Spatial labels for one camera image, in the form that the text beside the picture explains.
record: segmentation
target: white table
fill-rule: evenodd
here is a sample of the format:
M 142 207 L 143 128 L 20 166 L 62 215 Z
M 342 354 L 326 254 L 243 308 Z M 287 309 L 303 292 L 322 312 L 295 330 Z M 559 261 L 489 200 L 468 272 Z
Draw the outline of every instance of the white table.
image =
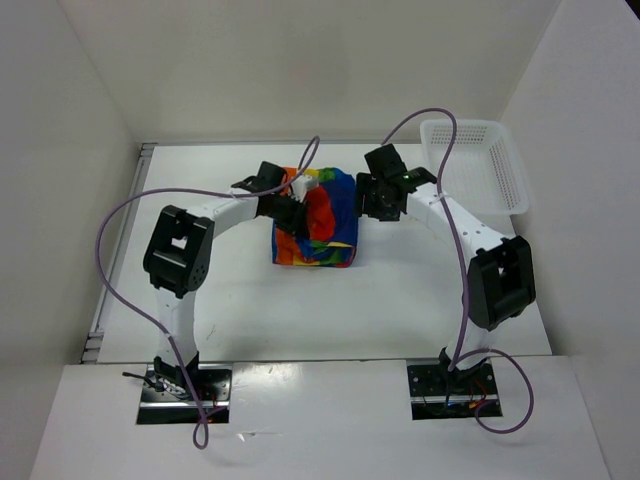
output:
M 377 145 L 321 145 L 314 166 L 366 171 L 363 155 Z M 303 145 L 156 147 L 144 189 L 167 186 L 226 191 L 255 174 L 261 161 L 297 165 Z M 422 165 L 420 145 L 398 145 L 409 168 Z M 127 298 L 155 312 L 142 259 L 160 210 L 206 201 L 165 194 L 140 202 L 123 242 L 113 282 Z M 507 236 L 508 218 L 483 219 Z M 276 361 L 435 357 L 457 332 L 461 280 L 451 248 L 415 221 L 363 218 L 350 268 L 283 267 L 271 263 L 271 221 L 259 218 L 216 239 L 207 281 L 198 291 L 195 334 L 202 361 Z M 98 361 L 152 361 L 155 328 L 107 297 Z M 536 304 L 499 329 L 496 345 L 517 355 L 551 353 Z
M 204 451 L 192 425 L 136 426 L 141 365 L 65 368 L 31 480 L 608 479 L 565 357 L 524 357 L 533 416 L 512 435 L 474 419 L 412 421 L 400 360 L 237 364 L 230 423 Z M 504 428 L 527 408 L 516 370 L 494 359 Z

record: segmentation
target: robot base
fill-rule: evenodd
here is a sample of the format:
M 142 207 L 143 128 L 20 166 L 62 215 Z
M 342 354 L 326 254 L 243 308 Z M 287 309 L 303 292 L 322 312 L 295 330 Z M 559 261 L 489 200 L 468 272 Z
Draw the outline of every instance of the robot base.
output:
M 407 361 L 407 378 L 413 420 L 473 417 L 480 402 L 489 400 L 496 402 L 484 407 L 480 416 L 502 416 L 493 368 L 488 361 L 456 385 L 447 385 L 437 360 Z
M 198 368 L 197 387 L 205 409 L 227 407 L 214 413 L 209 423 L 229 423 L 231 399 L 231 365 L 201 363 Z M 153 365 L 147 366 L 147 377 L 155 383 Z M 167 425 L 175 423 L 197 423 L 198 410 L 191 398 L 158 391 L 148 383 L 142 386 L 138 425 Z

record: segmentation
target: metal mounting plate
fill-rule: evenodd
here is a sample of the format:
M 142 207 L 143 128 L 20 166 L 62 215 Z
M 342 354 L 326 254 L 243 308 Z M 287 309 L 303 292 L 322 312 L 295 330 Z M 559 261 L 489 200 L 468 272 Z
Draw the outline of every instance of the metal mounting plate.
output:
M 474 408 L 481 400 L 496 400 L 480 411 L 481 417 L 502 416 L 493 367 L 489 362 L 468 382 L 448 392 L 437 360 L 407 361 L 407 379 L 413 420 L 473 417 Z
M 205 409 L 227 407 L 213 414 L 210 423 L 229 423 L 231 371 L 231 365 L 206 363 L 199 365 L 202 388 L 198 393 L 203 406 Z M 147 375 L 154 379 L 153 365 L 147 366 Z M 136 422 L 138 425 L 196 423 L 197 420 L 198 410 L 193 400 L 183 400 L 168 392 L 158 392 L 143 383 Z

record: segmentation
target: black bracket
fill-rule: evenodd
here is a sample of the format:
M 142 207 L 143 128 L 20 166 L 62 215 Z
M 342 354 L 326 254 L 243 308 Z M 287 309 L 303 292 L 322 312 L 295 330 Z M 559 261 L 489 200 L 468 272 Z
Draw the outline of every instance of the black bracket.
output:
M 407 170 L 393 144 L 383 145 L 364 156 L 370 173 L 356 176 L 355 214 L 381 222 L 397 222 L 407 212 L 407 196 L 425 183 L 436 183 L 427 169 Z
M 264 192 L 282 184 L 287 171 L 273 163 L 262 162 L 258 174 L 232 185 L 248 192 Z M 290 235 L 309 237 L 307 205 L 280 192 L 260 197 L 257 215 L 272 218 L 276 227 Z
M 199 370 L 198 365 L 200 363 L 200 353 L 198 352 L 195 357 L 189 362 L 188 365 L 185 365 L 187 369 L 187 373 L 189 374 L 189 378 L 194 385 L 198 385 L 199 382 Z M 185 390 L 185 392 L 189 392 L 187 389 L 187 379 L 184 377 L 182 370 L 177 365 L 169 365 L 164 363 L 160 357 L 155 357 L 153 359 L 153 370 L 156 373 L 156 376 L 166 378 L 171 383 L 181 387 Z
M 468 272 L 469 318 L 492 331 L 507 318 L 520 315 L 536 299 L 531 247 L 517 236 L 476 253 Z
M 183 298 L 197 290 L 207 277 L 214 222 L 168 205 L 162 209 L 144 255 L 143 267 L 156 288 Z M 186 238 L 184 248 L 174 240 Z

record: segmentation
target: white surface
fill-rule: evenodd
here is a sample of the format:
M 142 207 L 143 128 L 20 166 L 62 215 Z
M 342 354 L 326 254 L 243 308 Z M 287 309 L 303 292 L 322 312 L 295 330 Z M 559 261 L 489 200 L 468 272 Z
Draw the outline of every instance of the white surface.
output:
M 144 141 L 372 140 L 430 105 L 497 120 L 557 2 L 60 0 Z
M 504 125 L 458 120 L 456 141 L 447 161 L 443 187 L 472 213 L 517 215 L 529 208 L 522 159 Z M 451 142 L 449 119 L 425 120 L 420 138 L 431 172 L 437 172 Z
M 574 368 L 611 474 L 640 478 L 640 22 L 565 1 L 502 121 L 531 185 L 516 223 L 536 255 L 552 344 Z
M 100 291 L 93 234 L 136 158 L 56 2 L 0 2 L 0 146 L 0 478 L 23 480 Z
M 355 174 L 376 145 L 321 145 L 315 166 Z M 225 191 L 255 174 L 262 160 L 297 165 L 300 145 L 157 147 L 145 189 L 164 186 Z M 423 164 L 420 145 L 399 145 L 412 168 Z M 193 195 L 143 200 L 115 282 L 155 314 L 153 288 L 142 258 L 160 210 L 206 201 Z M 500 227 L 510 229 L 508 218 Z M 413 220 L 362 219 L 358 254 L 346 269 L 283 267 L 271 263 L 271 221 L 259 218 L 214 241 L 209 275 L 196 300 L 196 342 L 203 361 L 275 361 L 436 357 L 457 332 L 462 286 L 454 249 Z M 105 337 L 99 361 L 150 362 L 155 327 L 112 297 L 100 320 Z M 536 305 L 507 321 L 497 347 L 545 355 L 549 343 Z
M 473 419 L 412 421 L 403 361 L 240 364 L 231 416 L 199 451 L 192 425 L 136 426 L 140 365 L 70 366 L 60 384 L 31 480 L 113 478 L 608 477 L 569 361 L 527 357 L 536 391 L 530 423 L 495 436 Z M 494 361 L 505 417 L 527 408 L 516 370 Z

